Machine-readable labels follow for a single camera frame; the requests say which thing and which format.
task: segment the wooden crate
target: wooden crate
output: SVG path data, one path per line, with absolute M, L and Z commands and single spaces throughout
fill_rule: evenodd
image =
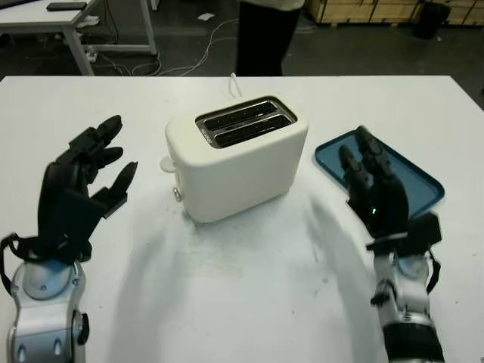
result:
M 437 4 L 444 4 L 452 8 L 472 8 L 474 0 L 432 0 Z
M 373 5 L 334 5 L 327 4 L 322 23 L 367 23 L 370 20 Z
M 415 18 L 417 4 L 381 4 L 378 3 L 371 23 L 407 23 Z
M 474 6 L 464 21 L 464 25 L 484 25 L 484 7 Z
M 306 7 L 316 23 L 414 23 L 418 20 L 422 7 L 422 4 L 417 4 L 417 1 L 306 0 Z M 433 0 L 433 2 L 445 4 L 451 8 L 447 19 L 448 24 L 484 25 L 484 0 Z

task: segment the black strap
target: black strap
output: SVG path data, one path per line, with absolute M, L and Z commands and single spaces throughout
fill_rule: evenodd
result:
M 5 237 L 2 242 L 0 242 L 0 277 L 2 278 L 2 283 L 4 288 L 7 290 L 8 295 L 11 295 L 11 286 L 12 281 L 8 278 L 7 274 L 5 274 L 5 260 L 4 260 L 4 251 L 7 247 L 13 244 L 14 240 L 16 240 L 18 236 L 15 233 Z
M 8 278 L 7 274 L 5 273 L 5 256 L 4 251 L 7 247 L 10 247 L 12 253 L 22 259 L 23 261 L 27 262 L 42 262 L 46 259 L 43 258 L 34 258 L 29 256 L 30 245 L 35 242 L 37 237 L 28 237 L 28 238 L 21 238 L 18 237 L 16 233 L 12 233 L 9 236 L 5 237 L 2 242 L 0 242 L 0 278 L 2 279 L 2 283 L 4 288 L 7 290 L 8 294 L 11 295 L 11 286 L 12 281 Z M 14 242 L 18 242 L 18 247 L 15 248 Z
M 440 262 L 436 260 L 432 251 L 429 250 L 430 259 L 432 260 L 432 276 L 430 276 L 429 284 L 427 285 L 427 293 L 430 293 L 433 288 L 437 285 L 440 276 Z

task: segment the gray floor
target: gray floor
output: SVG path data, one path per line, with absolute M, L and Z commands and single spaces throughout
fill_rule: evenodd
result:
M 123 42 L 142 42 L 144 28 L 137 1 L 110 1 Z M 205 12 L 215 17 L 203 22 Z M 93 14 L 104 19 L 99 6 Z M 210 32 L 222 21 L 237 18 L 233 0 L 161 0 L 152 13 L 163 69 L 196 64 L 205 52 Z M 111 40 L 105 22 L 86 28 L 89 42 Z M 224 25 L 214 39 L 205 64 L 192 76 L 227 76 L 234 71 L 237 24 Z M 484 107 L 484 31 L 480 28 L 442 28 L 438 38 L 421 40 L 411 28 L 380 25 L 342 25 L 337 28 L 315 26 L 307 14 L 301 16 L 296 35 L 284 62 L 286 76 L 317 75 L 451 75 L 462 88 Z M 130 54 L 105 54 L 116 64 L 131 70 L 138 64 L 155 61 L 152 57 Z M 118 75 L 102 58 L 96 62 L 99 75 Z M 138 70 L 151 73 L 156 64 Z M 177 76 L 183 71 L 168 73 Z M 77 75 L 79 71 L 67 47 L 52 37 L 16 36 L 14 43 L 0 48 L 0 77 L 7 75 Z

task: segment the toaster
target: toaster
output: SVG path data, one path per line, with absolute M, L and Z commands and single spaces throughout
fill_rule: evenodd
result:
M 214 222 L 288 191 L 307 131 L 280 98 L 238 98 L 170 121 L 161 166 L 190 217 Z

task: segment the black pants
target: black pants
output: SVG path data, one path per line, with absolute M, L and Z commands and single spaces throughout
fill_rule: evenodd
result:
M 237 44 L 238 76 L 282 76 L 281 63 L 300 9 L 280 11 L 240 3 Z

